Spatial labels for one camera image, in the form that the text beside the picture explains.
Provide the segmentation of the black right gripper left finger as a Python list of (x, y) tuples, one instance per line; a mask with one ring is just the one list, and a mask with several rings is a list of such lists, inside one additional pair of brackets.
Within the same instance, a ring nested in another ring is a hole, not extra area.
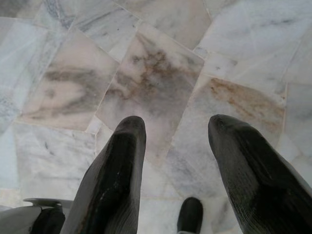
[(86, 171), (62, 234), (135, 234), (138, 228), (146, 129), (124, 118)]

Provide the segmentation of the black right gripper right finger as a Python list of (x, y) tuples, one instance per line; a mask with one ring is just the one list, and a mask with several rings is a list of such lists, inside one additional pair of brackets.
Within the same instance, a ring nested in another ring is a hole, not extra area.
[(208, 139), (243, 233), (311, 233), (311, 187), (256, 128), (215, 115)]

